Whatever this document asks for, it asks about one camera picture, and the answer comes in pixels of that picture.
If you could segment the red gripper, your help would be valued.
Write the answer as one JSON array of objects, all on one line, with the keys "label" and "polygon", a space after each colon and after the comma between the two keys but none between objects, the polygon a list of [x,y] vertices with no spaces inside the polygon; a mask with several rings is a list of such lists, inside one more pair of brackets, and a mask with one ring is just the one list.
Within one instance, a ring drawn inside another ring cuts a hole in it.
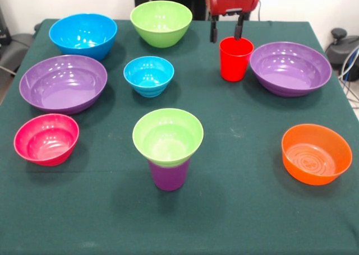
[{"label": "red gripper", "polygon": [[243,23],[246,13],[252,12],[259,0],[205,0],[210,16],[210,42],[216,43],[218,36],[218,16],[232,16],[238,14],[238,21],[234,30],[234,39],[242,38]]}]

